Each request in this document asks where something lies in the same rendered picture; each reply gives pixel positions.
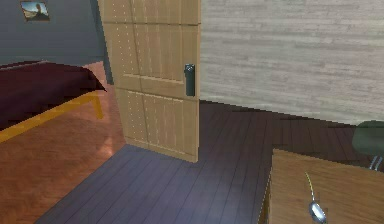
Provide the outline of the silver spoon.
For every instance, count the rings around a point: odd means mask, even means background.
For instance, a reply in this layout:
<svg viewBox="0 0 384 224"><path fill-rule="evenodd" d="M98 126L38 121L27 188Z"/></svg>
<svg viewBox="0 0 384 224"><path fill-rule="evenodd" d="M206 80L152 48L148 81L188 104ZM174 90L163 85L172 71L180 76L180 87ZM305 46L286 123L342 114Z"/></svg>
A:
<svg viewBox="0 0 384 224"><path fill-rule="evenodd" d="M323 209L320 207L320 205L315 201L315 195L314 195L313 185L312 185L310 176L308 173L305 173L305 176L309 183L311 198L312 198L311 202L308 205L309 214L311 215L312 219L315 222L319 224L326 224L327 223L326 214L323 211Z"/></svg>

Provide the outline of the dark green chair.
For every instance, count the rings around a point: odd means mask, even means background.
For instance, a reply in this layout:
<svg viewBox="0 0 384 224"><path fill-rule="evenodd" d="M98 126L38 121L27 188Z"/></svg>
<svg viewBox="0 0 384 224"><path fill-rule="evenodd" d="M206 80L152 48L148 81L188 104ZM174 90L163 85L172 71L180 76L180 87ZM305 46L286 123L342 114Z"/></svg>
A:
<svg viewBox="0 0 384 224"><path fill-rule="evenodd" d="M353 148L365 155L373 157L369 169L378 171L384 161L384 121L364 121L353 134Z"/></svg>

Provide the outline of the framed wall picture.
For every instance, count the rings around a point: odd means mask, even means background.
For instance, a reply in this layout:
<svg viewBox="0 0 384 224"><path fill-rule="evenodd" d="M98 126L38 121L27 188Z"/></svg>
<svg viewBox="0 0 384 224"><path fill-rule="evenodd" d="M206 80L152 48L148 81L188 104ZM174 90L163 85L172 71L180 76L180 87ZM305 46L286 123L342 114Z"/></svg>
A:
<svg viewBox="0 0 384 224"><path fill-rule="evenodd" d="M21 1L20 6L27 22L50 20L46 3L43 1Z"/></svg>

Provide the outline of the light wooden room door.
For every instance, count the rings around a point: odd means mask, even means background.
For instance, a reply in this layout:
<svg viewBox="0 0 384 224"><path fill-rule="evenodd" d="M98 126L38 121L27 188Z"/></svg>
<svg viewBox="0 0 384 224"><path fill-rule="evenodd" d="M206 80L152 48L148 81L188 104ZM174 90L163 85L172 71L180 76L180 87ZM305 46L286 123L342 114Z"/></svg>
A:
<svg viewBox="0 0 384 224"><path fill-rule="evenodd" d="M201 0L98 0L126 143L198 160ZM184 67L195 65L195 96Z"/></svg>

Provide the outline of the dark red bed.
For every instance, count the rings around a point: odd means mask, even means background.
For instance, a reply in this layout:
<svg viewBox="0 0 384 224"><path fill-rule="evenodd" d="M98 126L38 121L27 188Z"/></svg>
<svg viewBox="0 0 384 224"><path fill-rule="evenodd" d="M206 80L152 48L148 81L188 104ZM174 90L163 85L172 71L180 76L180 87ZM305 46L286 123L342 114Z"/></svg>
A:
<svg viewBox="0 0 384 224"><path fill-rule="evenodd" d="M86 103L101 119L97 92L103 88L84 67L48 61L0 65L0 143Z"/></svg>

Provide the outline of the brown wooden table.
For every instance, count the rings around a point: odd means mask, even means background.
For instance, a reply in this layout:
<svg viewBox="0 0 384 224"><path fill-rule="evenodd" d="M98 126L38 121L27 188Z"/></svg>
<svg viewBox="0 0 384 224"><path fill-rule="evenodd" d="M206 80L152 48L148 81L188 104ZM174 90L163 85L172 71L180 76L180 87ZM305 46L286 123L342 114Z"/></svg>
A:
<svg viewBox="0 0 384 224"><path fill-rule="evenodd" d="M384 173L275 149L257 224L384 224Z"/></svg>

